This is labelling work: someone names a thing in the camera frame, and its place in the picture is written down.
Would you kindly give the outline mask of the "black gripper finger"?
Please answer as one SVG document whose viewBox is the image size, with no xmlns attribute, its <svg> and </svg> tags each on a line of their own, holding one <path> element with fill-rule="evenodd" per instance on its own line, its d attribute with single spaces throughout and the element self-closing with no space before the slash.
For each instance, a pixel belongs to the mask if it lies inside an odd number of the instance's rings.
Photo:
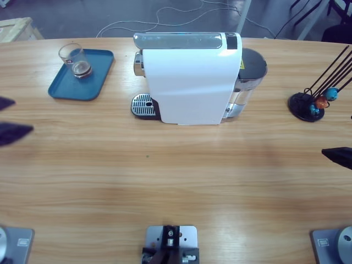
<svg viewBox="0 0 352 264">
<path fill-rule="evenodd" d="M 351 147 L 336 147 L 322 149 L 321 153 L 332 162 L 345 168 L 351 168 Z"/>
<path fill-rule="evenodd" d="M 32 125 L 1 123 L 1 146 L 12 144 L 33 131 Z"/>
<path fill-rule="evenodd" d="M 16 104 L 16 102 L 13 99 L 6 98 L 6 97 L 0 97 L 0 111 Z"/>
</svg>

